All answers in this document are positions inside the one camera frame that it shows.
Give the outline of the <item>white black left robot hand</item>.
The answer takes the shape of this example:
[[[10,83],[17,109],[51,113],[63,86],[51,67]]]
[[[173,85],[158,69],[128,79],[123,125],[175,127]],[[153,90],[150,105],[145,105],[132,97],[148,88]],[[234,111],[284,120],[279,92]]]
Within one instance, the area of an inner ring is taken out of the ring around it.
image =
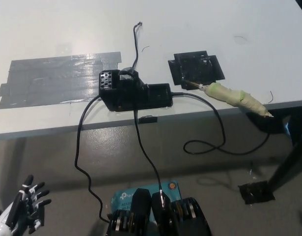
[[[0,211],[0,236],[22,236],[36,232],[45,224],[45,206],[52,200],[39,199],[49,194],[42,191],[45,182],[33,183],[33,175],[29,175],[18,190],[13,202]]]

